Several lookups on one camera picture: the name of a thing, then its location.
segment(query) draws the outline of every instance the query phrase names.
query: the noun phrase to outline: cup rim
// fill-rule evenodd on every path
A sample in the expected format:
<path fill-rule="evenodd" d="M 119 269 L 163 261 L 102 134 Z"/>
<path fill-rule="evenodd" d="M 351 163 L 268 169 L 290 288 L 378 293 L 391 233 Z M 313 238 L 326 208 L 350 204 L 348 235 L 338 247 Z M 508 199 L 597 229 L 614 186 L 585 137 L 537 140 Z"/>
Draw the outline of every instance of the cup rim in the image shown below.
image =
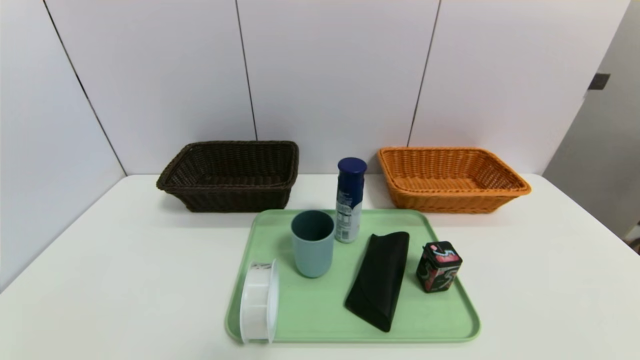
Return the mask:
<path fill-rule="evenodd" d="M 331 232 L 325 238 L 322 238 L 320 240 L 307 240 L 307 239 L 303 239 L 300 236 L 298 236 L 296 234 L 296 232 L 293 231 L 293 222 L 295 221 L 295 219 L 298 216 L 300 216 L 300 215 L 302 215 L 304 213 L 322 213 L 322 214 L 328 216 L 329 219 L 331 220 L 331 223 L 333 224 Z M 335 219 L 333 219 L 333 217 L 331 215 L 329 215 L 329 213 L 327 213 L 326 211 L 323 211 L 323 210 L 316 210 L 316 209 L 303 210 L 303 211 L 300 211 L 299 213 L 297 213 L 296 216 L 293 217 L 293 220 L 291 220 L 291 225 L 289 226 L 289 228 L 291 229 L 291 233 L 293 234 L 293 236 L 296 237 L 297 240 L 304 241 L 306 243 L 321 243 L 323 241 L 332 239 L 334 237 L 334 234 L 335 234 Z"/>

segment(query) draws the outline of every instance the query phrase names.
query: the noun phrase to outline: basket rim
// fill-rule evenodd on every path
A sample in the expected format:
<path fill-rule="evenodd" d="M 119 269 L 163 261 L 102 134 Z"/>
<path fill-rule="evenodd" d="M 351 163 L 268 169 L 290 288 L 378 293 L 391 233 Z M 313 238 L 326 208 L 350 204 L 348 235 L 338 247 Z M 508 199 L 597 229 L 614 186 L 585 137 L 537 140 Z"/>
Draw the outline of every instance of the basket rim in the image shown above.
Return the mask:
<path fill-rule="evenodd" d="M 390 171 L 388 171 L 388 164 L 385 161 L 383 154 L 385 152 L 403 152 L 403 151 L 478 151 L 483 152 L 487 156 L 491 157 L 492 160 L 496 161 L 500 166 L 504 167 L 508 172 L 514 175 L 518 181 L 520 181 L 523 186 L 519 188 L 511 188 L 511 189 L 409 189 L 399 186 L 396 183 L 396 180 L 393 176 L 391 176 Z M 490 197 L 518 197 L 521 195 L 527 195 L 531 193 L 531 186 L 527 181 L 525 181 L 520 174 L 515 172 L 509 165 L 507 165 L 504 161 L 502 161 L 497 155 L 494 153 L 482 149 L 480 147 L 383 147 L 378 150 L 378 159 L 380 161 L 380 165 L 382 166 L 383 172 L 385 174 L 385 178 L 387 180 L 387 185 L 393 189 L 393 191 L 401 192 L 406 195 L 437 195 L 442 197 L 476 197 L 476 196 L 490 196 Z"/>
<path fill-rule="evenodd" d="M 271 185 L 225 185 L 225 184 L 194 184 L 194 185 L 169 185 L 167 184 L 167 180 L 171 178 L 173 172 L 177 170 L 178 166 L 184 160 L 187 152 L 190 149 L 203 145 L 288 145 L 293 150 L 293 164 L 292 171 L 289 171 L 289 177 L 285 181 L 281 181 L 276 184 Z M 296 182 L 296 178 L 298 177 L 298 144 L 288 140 L 224 140 L 224 141 L 206 141 L 206 142 L 193 142 L 185 145 L 178 155 L 176 155 L 171 162 L 164 168 L 158 180 L 156 181 L 156 187 L 160 190 L 166 192 L 197 192 L 197 191 L 208 191 L 215 192 L 216 190 L 227 192 L 232 190 L 289 190 L 293 187 Z"/>

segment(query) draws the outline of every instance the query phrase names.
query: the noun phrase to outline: green tray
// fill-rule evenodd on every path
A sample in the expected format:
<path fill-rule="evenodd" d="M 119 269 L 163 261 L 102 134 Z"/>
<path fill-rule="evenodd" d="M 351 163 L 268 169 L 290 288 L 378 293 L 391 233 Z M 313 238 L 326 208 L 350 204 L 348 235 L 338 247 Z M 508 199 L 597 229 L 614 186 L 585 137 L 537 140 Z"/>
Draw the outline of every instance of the green tray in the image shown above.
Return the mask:
<path fill-rule="evenodd" d="M 291 220 L 300 210 L 267 210 L 253 221 L 227 310 L 229 336 L 240 338 L 240 298 L 251 261 L 278 259 L 280 305 L 275 342 L 281 343 L 434 343 L 468 341 L 480 331 L 480 319 L 459 278 L 448 291 L 424 293 L 415 271 L 422 246 L 436 239 L 427 219 L 414 210 L 363 210 L 358 238 L 336 241 L 329 271 L 317 279 L 300 275 L 293 260 Z M 409 253 L 390 332 L 382 332 L 344 307 L 371 234 L 410 234 Z"/>

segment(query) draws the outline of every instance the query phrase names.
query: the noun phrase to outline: orange wicker basket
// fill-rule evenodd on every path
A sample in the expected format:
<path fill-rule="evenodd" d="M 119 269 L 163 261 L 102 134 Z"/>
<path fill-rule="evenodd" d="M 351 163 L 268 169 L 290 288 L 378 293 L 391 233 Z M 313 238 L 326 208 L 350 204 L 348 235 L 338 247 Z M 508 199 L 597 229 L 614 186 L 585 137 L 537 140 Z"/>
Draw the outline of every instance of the orange wicker basket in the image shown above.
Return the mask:
<path fill-rule="evenodd" d="M 531 192 L 496 155 L 474 147 L 384 147 L 378 159 L 398 208 L 491 213 Z"/>

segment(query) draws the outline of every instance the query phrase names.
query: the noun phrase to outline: blue cap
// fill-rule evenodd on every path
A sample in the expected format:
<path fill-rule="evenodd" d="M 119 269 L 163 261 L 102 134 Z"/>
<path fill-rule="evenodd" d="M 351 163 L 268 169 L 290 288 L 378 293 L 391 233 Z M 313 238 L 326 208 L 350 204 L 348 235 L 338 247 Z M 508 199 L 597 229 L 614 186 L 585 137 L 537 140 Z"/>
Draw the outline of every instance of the blue cap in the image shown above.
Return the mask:
<path fill-rule="evenodd" d="M 367 163 L 358 158 L 344 158 L 338 162 L 338 169 L 349 174 L 364 174 Z"/>

